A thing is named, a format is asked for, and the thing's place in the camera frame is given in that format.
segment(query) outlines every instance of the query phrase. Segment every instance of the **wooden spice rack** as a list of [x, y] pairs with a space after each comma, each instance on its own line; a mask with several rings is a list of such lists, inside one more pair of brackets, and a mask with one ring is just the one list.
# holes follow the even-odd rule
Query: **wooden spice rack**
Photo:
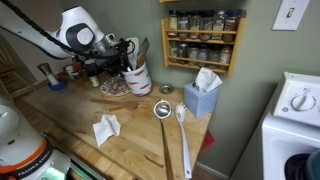
[[[180, 64], [178, 62], [171, 62], [170, 59], [176, 59], [176, 60], [182, 60], [182, 61], [195, 61], [195, 62], [202, 62], [205, 64], [213, 64], [217, 66], [225, 66], [224, 69], [219, 68], [208, 68], [211, 69], [213, 72], [216, 73], [223, 73], [227, 74], [228, 77], [232, 76], [233, 68], [236, 62], [237, 53], [239, 50], [239, 44], [242, 38], [242, 32], [244, 29], [244, 24], [246, 21], [246, 12], [243, 13], [242, 17], [239, 21], [239, 26], [237, 31], [195, 31], [195, 30], [169, 30], [169, 22], [168, 17], [161, 19], [161, 33], [162, 33], [162, 46], [163, 46], [163, 57], [164, 57], [164, 65], [167, 66], [179, 66], [179, 67], [185, 67], [185, 68], [191, 68], [191, 69], [200, 69], [198, 66], [191, 66], [189, 64]], [[188, 33], [211, 33], [211, 34], [234, 34], [235, 41], [234, 42], [224, 42], [222, 40], [208, 40], [208, 41], [201, 41], [200, 39], [179, 39], [179, 38], [169, 38], [167, 36], [168, 32], [188, 32]], [[195, 43], [208, 43], [208, 44], [228, 44], [231, 45], [232, 48], [232, 54], [229, 64], [223, 64], [219, 62], [211, 62], [211, 61], [204, 61], [204, 60], [195, 60], [195, 59], [189, 59], [189, 58], [180, 58], [180, 57], [173, 57], [170, 56], [170, 50], [169, 50], [169, 41], [183, 41], [183, 42], [195, 42]]]

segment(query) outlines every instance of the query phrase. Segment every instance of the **stove knob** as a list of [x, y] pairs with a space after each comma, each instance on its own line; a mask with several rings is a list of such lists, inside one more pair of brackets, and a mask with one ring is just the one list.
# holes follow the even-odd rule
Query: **stove knob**
[[292, 99], [291, 104], [296, 111], [308, 111], [316, 105], [314, 97], [299, 95]]

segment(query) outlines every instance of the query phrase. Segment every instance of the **cable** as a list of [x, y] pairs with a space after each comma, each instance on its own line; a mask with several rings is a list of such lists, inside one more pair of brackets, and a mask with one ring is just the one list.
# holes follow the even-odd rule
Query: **cable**
[[57, 46], [61, 47], [62, 49], [65, 49], [69, 52], [73, 52], [75, 54], [81, 55], [85, 58], [96, 58], [96, 59], [117, 59], [121, 56], [121, 54], [125, 51], [127, 51], [127, 47], [129, 46], [129, 43], [132, 43], [133, 48], [132, 51], [129, 52], [128, 54], [133, 53], [134, 49], [135, 49], [135, 45], [134, 43], [129, 40], [126, 42], [121, 43], [121, 46], [116, 46], [116, 50], [118, 51], [117, 54], [115, 55], [110, 55], [110, 56], [100, 56], [100, 55], [94, 55], [94, 54], [87, 54], [87, 53], [83, 53], [81, 51], [75, 50], [63, 43], [61, 43], [60, 41], [58, 41], [57, 39], [55, 39], [54, 37], [52, 37], [49, 33], [47, 33], [44, 29], [42, 29], [40, 26], [38, 26], [34, 21], [32, 21], [26, 14], [24, 14], [18, 7], [16, 7], [15, 5], [13, 5], [12, 3], [9, 2], [9, 0], [0, 0], [3, 4], [5, 4], [8, 8], [10, 8], [17, 16], [19, 16], [21, 19], [23, 19], [27, 24], [29, 24], [33, 29], [35, 29], [36, 31], [38, 31], [41, 35], [43, 35], [44, 37], [46, 37], [49, 41], [53, 42], [54, 44], [56, 44]]

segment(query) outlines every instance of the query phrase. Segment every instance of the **long-handled spoon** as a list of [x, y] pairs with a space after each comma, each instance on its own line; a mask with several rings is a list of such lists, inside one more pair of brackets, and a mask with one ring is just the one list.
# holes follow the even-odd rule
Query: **long-handled spoon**
[[171, 106], [168, 101], [165, 101], [163, 99], [158, 100], [153, 107], [153, 113], [159, 118], [160, 124], [161, 124], [161, 131], [162, 131], [162, 139], [163, 139], [163, 147], [164, 147], [164, 160], [166, 165], [166, 173], [167, 173], [167, 179], [173, 180], [173, 172], [172, 172], [172, 166], [171, 166], [171, 160], [170, 160], [170, 154], [166, 139], [166, 134], [163, 128], [163, 119], [167, 118], [171, 113]]

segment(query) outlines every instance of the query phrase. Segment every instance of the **light blue tissue box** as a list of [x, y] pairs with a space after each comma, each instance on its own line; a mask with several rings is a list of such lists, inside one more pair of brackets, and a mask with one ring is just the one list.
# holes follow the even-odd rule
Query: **light blue tissue box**
[[218, 88], [210, 92], [199, 92], [192, 86], [184, 85], [184, 104], [195, 117], [212, 112], [216, 106]]

